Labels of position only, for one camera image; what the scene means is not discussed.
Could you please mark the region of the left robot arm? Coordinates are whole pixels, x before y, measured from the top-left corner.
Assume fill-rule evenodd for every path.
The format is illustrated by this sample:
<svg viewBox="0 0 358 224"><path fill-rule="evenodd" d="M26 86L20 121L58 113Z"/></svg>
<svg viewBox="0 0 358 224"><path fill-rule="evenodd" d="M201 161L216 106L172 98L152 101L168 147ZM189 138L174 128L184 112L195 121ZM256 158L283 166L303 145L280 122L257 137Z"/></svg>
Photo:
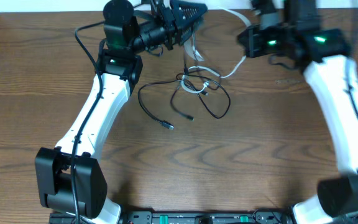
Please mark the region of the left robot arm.
<svg viewBox="0 0 358 224"><path fill-rule="evenodd" d="M91 59L92 89L66 135L55 147L39 149L35 171L40 204L52 210L50 223L117 223L121 207L108 196L99 161L120 109L138 83L142 52L183 45L199 28L208 8L188 1L151 1L140 11L127 0L103 9L105 37Z"/></svg>

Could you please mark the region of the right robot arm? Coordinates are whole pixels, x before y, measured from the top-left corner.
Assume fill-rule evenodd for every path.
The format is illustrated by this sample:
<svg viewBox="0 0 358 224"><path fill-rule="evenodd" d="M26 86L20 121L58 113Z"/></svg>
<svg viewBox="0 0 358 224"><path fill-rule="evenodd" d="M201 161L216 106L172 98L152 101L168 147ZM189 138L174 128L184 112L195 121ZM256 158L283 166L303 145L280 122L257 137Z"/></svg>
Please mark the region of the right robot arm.
<svg viewBox="0 0 358 224"><path fill-rule="evenodd" d="M340 176L318 183L284 223L351 223L358 215L358 75L351 41L324 29L315 1L252 1L260 22L238 35L249 58L287 57L313 90L329 128Z"/></svg>

